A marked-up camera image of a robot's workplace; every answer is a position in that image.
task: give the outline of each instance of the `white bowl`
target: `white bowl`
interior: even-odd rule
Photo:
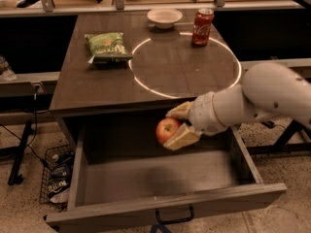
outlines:
[[[180,11],[174,9],[155,9],[147,13],[147,18],[155,23],[155,27],[167,29],[183,17]]]

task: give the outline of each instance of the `red apple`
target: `red apple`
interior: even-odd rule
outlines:
[[[163,145],[169,138],[171,138],[178,128],[181,126],[181,122],[173,117],[167,117],[161,120],[155,129],[155,135],[157,140]]]

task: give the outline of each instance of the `drawer handle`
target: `drawer handle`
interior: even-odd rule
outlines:
[[[192,206],[189,206],[189,210],[190,210],[190,216],[185,217],[185,218],[179,218],[179,219],[174,219],[174,220],[162,220],[160,215],[159,215],[159,211],[156,210],[155,211],[155,216],[156,216],[156,220],[159,224],[173,224],[173,223],[181,223],[181,222],[187,222],[187,221],[191,221],[194,219],[194,210]]]

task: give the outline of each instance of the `floor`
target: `floor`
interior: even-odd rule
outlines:
[[[22,124],[2,120],[18,136]],[[290,122],[287,118],[276,120],[276,126],[268,129],[261,124],[242,124],[240,133],[246,146],[273,144]],[[292,141],[300,141],[300,136]],[[14,146],[18,139],[0,127],[0,148]],[[54,121],[40,121],[37,135],[31,147],[44,157],[46,150],[66,145],[67,141]],[[311,232],[311,156],[309,152],[283,155],[256,155],[253,159],[266,183],[285,183],[288,190],[272,205],[231,215],[210,216],[191,222],[167,226],[170,232],[183,233],[261,233],[261,232]],[[22,160],[20,173],[24,177],[21,184],[7,185],[12,159],[0,161],[0,232],[1,233],[52,233],[43,216],[57,213],[58,209],[41,204],[39,195],[43,166],[30,149]],[[149,233],[151,226],[124,229],[110,233]]]

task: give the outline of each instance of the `wooden drawer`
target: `wooden drawer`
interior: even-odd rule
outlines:
[[[264,208],[286,190],[264,184],[236,127],[172,152],[156,141],[167,110],[84,117],[60,232],[101,232]]]

